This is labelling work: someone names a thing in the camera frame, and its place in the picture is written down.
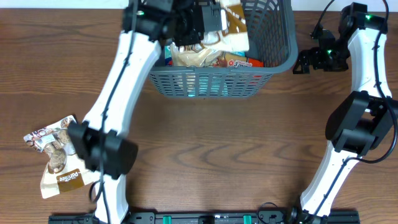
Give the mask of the beige snack bag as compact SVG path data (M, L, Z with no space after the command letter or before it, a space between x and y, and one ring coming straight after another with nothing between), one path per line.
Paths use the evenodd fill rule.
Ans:
M173 65L182 67L208 67L223 53L221 50L209 49L201 44L177 47L172 43L170 51Z

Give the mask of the Kleenex tissue multipack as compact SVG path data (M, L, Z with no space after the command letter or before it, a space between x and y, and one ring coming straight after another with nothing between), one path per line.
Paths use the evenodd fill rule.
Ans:
M238 56L245 56L244 52L230 52L231 54L235 54ZM170 45L166 46L164 49L164 57L165 57L165 65L166 66L174 66L173 61L172 61L172 56L171 56L171 51L170 51Z

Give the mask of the beige cookie bag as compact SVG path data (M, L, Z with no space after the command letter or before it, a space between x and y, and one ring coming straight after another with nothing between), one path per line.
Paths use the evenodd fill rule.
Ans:
M201 45L224 52L247 52L249 37L240 0L216 0L221 6L221 30L205 32Z

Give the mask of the San Remo spaghetti packet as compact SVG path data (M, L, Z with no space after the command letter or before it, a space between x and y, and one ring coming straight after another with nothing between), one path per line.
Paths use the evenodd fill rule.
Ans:
M238 56L231 53L222 53L219 57L217 57L212 63L210 67L263 67L264 63L262 61Z

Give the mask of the mint green snack packet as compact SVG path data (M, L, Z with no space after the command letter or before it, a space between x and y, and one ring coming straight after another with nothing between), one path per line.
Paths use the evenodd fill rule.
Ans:
M228 89L220 75L187 76L188 97L228 96Z

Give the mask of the Panibee cookie bag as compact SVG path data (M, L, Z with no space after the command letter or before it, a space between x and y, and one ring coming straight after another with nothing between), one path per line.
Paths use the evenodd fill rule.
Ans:
M73 115L24 136L25 143L48 155L49 161L40 181L42 198L50 198L91 184L99 175L85 167L67 133Z

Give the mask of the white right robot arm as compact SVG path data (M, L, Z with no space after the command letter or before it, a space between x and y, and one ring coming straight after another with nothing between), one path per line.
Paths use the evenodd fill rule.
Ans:
M388 16L368 13L353 2L341 11L339 38L318 23L311 38L319 46L299 53L293 73L311 68L325 72L352 71L351 93L328 118L326 152L286 223L353 223L357 212L334 212L332 203L359 163L387 159L397 145L397 101L387 84L384 48Z

